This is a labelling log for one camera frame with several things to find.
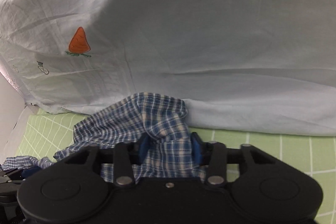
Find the metal rivet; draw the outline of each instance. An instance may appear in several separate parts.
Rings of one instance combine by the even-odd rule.
[[[224,182],[224,178],[221,176],[211,176],[208,178],[208,182],[212,185],[218,185]]]
[[[130,177],[118,177],[116,182],[119,185],[128,185],[131,184],[133,180]]]
[[[167,183],[166,183],[166,187],[167,187],[167,188],[173,188],[174,186],[175,186],[175,184],[172,183],[172,182],[167,182]]]

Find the checkered cloth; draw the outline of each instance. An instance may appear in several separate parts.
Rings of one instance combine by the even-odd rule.
[[[151,147],[141,166],[134,165],[136,181],[141,177],[204,178],[204,170],[192,162],[192,144],[184,123],[187,109],[180,99],[152,93],[134,94],[93,114],[73,127],[74,144],[55,153],[57,161],[89,145],[113,148],[120,142],[136,142],[143,133]],[[52,163],[31,156],[7,158],[2,168],[46,168]],[[113,165],[102,165],[101,176],[113,180]]]

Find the orange carrot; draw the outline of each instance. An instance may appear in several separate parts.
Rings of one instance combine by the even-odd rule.
[[[85,36],[84,29],[79,27],[69,44],[69,51],[74,54],[83,54],[91,50]]]

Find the green checkered fabric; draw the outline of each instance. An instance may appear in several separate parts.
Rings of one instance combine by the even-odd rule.
[[[16,155],[31,155],[40,159],[53,158],[56,151],[73,144],[73,125],[84,115],[66,113],[51,115],[41,109],[28,120],[27,130]],[[316,220],[320,224],[336,224],[336,139],[334,137],[309,137],[276,135],[226,130],[191,128],[203,141],[215,140],[229,148],[239,148],[250,143],[317,180],[323,188],[324,200]],[[238,174],[236,165],[228,166],[228,180]]]

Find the carrot print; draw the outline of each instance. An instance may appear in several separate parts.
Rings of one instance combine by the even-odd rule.
[[[83,55],[85,57],[91,57],[91,55],[84,54],[89,50],[91,50],[91,48],[86,40],[84,29],[83,27],[79,27],[75,35],[71,39],[71,42],[69,44],[69,51],[66,53],[71,56]]]

